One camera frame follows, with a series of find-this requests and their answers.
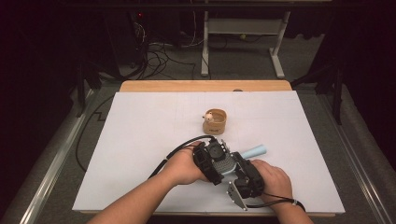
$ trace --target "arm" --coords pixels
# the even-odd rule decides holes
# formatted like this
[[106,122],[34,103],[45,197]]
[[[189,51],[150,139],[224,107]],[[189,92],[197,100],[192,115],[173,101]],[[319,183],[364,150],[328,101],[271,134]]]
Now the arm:
[[116,200],[89,223],[146,223],[173,187],[197,179],[205,180],[205,176],[192,160],[192,148],[181,149],[157,175]]
[[[265,161],[255,160],[251,163],[256,167],[264,179],[265,193],[286,198],[293,198],[290,179],[282,169],[271,166]],[[263,194],[261,198],[265,203],[278,200],[278,198],[274,198],[265,194]],[[292,205],[291,203],[276,203],[270,207],[274,210],[279,222],[282,224],[313,223],[300,206]]]

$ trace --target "hand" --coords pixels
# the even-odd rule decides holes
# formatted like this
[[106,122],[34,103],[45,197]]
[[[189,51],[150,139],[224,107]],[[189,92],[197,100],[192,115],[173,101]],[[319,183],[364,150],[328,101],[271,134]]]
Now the hand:
[[[290,178],[282,169],[272,166],[266,161],[254,160],[251,163],[256,167],[264,180],[265,193],[285,198],[293,198]],[[265,194],[263,194],[261,198],[265,203],[279,200],[278,198]],[[291,203],[276,203],[270,207],[277,212],[283,209],[284,206],[289,205],[291,205]]]
[[162,175],[167,175],[172,179],[174,185],[188,185],[198,179],[206,180],[201,170],[195,165],[192,159],[193,146],[198,146],[199,141],[190,144],[191,147],[184,147],[165,164]]

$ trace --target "person's left hand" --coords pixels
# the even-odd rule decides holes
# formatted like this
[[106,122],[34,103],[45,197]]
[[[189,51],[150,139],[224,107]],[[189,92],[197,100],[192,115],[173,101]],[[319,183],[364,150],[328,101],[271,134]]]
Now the person's left hand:
[[165,164],[161,173],[172,178],[175,185],[189,185],[198,179],[207,181],[201,170],[195,165],[192,159],[193,146],[198,146],[200,142],[190,144],[191,147],[184,147]]

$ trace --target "white paper sheet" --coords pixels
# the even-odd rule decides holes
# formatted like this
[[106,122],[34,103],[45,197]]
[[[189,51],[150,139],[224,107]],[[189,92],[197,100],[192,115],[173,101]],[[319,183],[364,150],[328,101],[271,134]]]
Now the white paper sheet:
[[[344,213],[318,144],[295,91],[118,92],[106,119],[73,210],[100,211],[145,181],[175,147],[203,135],[202,115],[211,108],[227,112],[225,133],[231,151],[263,144],[257,157],[282,167],[290,176],[294,198],[310,213]],[[247,212],[226,194],[227,175],[214,186],[198,181],[178,186],[157,212]],[[259,203],[254,199],[247,203]]]

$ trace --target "small wooden cup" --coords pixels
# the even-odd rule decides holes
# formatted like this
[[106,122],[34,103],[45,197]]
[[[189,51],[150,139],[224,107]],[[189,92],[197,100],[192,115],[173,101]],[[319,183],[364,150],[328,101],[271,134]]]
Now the small wooden cup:
[[227,114],[225,113],[225,111],[214,108],[206,111],[206,114],[208,114],[209,112],[212,112],[213,121],[204,121],[204,133],[212,135],[224,133],[225,124],[227,121]]

